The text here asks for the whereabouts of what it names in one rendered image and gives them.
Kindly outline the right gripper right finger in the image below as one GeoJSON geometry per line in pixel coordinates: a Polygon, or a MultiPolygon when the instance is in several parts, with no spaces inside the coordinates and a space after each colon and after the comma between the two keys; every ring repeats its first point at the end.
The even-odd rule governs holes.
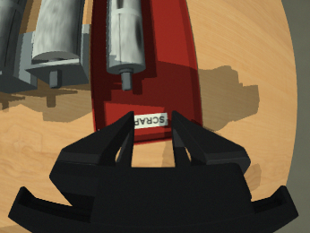
{"type": "Polygon", "coordinates": [[[191,122],[175,110],[171,133],[175,167],[190,166],[191,161],[191,166],[236,163],[244,175],[251,164],[244,147],[191,122]]]}

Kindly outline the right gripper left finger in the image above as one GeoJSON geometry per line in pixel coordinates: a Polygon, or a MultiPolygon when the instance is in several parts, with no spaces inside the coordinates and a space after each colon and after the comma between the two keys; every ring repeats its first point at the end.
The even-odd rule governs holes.
{"type": "Polygon", "coordinates": [[[115,123],[64,147],[56,161],[66,160],[97,163],[99,166],[131,167],[134,127],[134,112],[130,111],[115,123]],[[118,151],[120,152],[116,159],[118,151]]]}

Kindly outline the red rectangular tray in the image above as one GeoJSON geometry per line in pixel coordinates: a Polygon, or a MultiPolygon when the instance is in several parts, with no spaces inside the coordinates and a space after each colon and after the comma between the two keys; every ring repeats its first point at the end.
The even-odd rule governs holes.
{"type": "Polygon", "coordinates": [[[120,74],[107,72],[107,0],[93,0],[90,88],[94,132],[134,112],[133,145],[171,141],[175,110],[202,127],[194,41],[185,0],[141,0],[146,69],[122,90],[120,74]]]}

